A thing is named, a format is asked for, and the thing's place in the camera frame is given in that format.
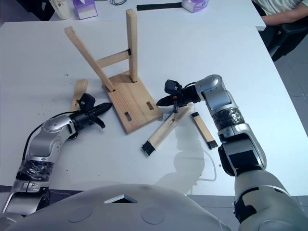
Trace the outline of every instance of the person's arm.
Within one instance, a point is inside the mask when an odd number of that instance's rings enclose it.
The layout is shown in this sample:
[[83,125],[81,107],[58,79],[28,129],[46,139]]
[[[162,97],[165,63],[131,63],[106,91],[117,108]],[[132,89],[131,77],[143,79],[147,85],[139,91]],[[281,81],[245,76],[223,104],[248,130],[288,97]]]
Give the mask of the person's arm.
[[306,16],[308,16],[308,6],[300,3],[293,10],[262,16],[262,19],[267,26],[276,26],[282,23],[293,23]]

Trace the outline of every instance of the purple tissue box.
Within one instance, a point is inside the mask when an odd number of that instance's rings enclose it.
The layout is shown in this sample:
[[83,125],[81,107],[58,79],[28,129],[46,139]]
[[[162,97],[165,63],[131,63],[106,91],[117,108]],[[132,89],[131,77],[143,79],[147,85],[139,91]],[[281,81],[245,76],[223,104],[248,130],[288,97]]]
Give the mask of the purple tissue box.
[[183,0],[182,7],[191,13],[205,8],[209,0]]
[[79,19],[92,18],[97,16],[94,0],[73,0],[73,4]]

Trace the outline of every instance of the table surface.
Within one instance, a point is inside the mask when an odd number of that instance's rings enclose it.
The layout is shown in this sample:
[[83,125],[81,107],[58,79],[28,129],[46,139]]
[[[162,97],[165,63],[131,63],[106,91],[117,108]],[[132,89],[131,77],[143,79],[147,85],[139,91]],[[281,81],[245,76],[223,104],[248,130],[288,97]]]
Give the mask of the table surface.
[[[66,26],[74,27],[96,59],[127,49],[125,22],[20,22],[0,28],[0,185],[12,185],[29,133],[69,110],[76,80],[89,80],[88,93],[97,103],[110,101],[98,76],[66,37]],[[154,100],[165,96],[167,79],[185,85],[221,75],[267,154],[268,171],[290,194],[308,194],[308,139],[255,28],[139,23],[138,30],[139,77]],[[110,77],[127,69],[126,60],[104,71]],[[171,108],[162,110],[165,119]],[[220,144],[205,103],[195,104],[195,111]],[[64,144],[51,188],[147,183],[181,193],[234,195],[234,178],[223,171],[217,149],[207,148],[190,116],[149,158],[141,146],[162,120],[126,135],[114,108],[101,119],[106,128],[91,126]]]
[[[179,2],[179,0],[169,0],[170,2]],[[68,20],[78,20],[73,4],[69,1],[72,16]],[[265,24],[259,16],[251,0],[210,0],[208,6],[196,13],[190,13],[184,8],[160,9],[150,11],[137,11],[139,4],[160,4],[166,3],[165,0],[127,0],[120,6],[112,5],[108,1],[96,1],[98,17],[86,20],[104,20],[104,21],[125,21],[125,10],[133,9],[138,14],[139,22],[179,22],[179,23],[204,23],[219,24],[228,26],[256,26],[257,30],[265,29]],[[51,18],[52,21],[60,20],[57,14]]]

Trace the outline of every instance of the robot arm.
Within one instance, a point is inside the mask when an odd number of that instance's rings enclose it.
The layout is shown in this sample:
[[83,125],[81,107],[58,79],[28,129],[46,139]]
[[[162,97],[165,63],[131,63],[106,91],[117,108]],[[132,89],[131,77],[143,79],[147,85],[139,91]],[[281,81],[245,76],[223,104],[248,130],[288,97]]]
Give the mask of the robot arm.
[[185,106],[205,101],[218,129],[218,148],[224,171],[235,176],[235,215],[243,231],[308,230],[308,219],[280,181],[266,169],[266,157],[221,76],[210,75],[182,88],[165,83],[170,94],[158,106]]
[[19,167],[2,213],[27,216],[47,206],[49,177],[64,142],[76,138],[78,132],[87,125],[97,123],[101,128],[105,127],[97,116],[109,110],[111,103],[94,107],[95,99],[89,94],[84,94],[78,103],[79,111],[70,116],[51,118],[41,125],[40,133],[33,138]]

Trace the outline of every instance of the wooden block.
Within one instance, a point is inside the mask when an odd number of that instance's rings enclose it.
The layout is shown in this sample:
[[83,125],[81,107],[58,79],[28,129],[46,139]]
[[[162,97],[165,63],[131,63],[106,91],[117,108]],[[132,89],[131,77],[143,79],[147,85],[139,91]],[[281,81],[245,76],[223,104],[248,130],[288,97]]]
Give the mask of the wooden block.
[[128,58],[129,58],[128,51],[122,51],[122,52],[107,56],[105,58],[98,59],[96,60],[96,62],[98,66],[100,66],[100,68],[103,68],[103,67],[121,62]]
[[109,78],[115,91],[108,95],[126,133],[131,133],[162,116],[161,110],[140,79],[133,83],[129,71]]
[[162,124],[161,127],[154,133],[154,135],[142,146],[142,149],[148,156],[157,149],[161,142],[168,136],[168,134],[176,127],[176,125],[184,118],[190,111],[193,104],[190,103],[185,107],[180,107],[178,113],[172,113]]
[[198,127],[203,139],[208,145],[209,149],[218,147],[214,137],[208,130],[207,126],[203,122],[203,119],[200,117],[198,112],[192,113],[193,120],[195,121],[196,126]]
[[79,52],[82,54],[82,56],[87,60],[89,65],[93,68],[95,73],[99,76],[99,78],[102,80],[103,84],[108,88],[109,91],[114,91],[115,88],[112,85],[112,83],[109,81],[105,73],[101,70],[101,68],[96,63],[95,59],[92,57],[90,52],[87,50],[83,42],[80,40],[80,38],[77,36],[73,28],[67,27],[64,29],[66,35],[69,37],[69,39],[72,41],[72,43],[76,46],[76,48],[79,50]]
[[129,75],[133,82],[138,80],[137,51],[137,15],[132,10],[126,10],[127,40],[130,49]]
[[88,87],[88,81],[86,79],[80,79],[76,81],[71,112],[79,109],[79,104],[77,100],[80,100],[83,93],[87,92],[87,87]]

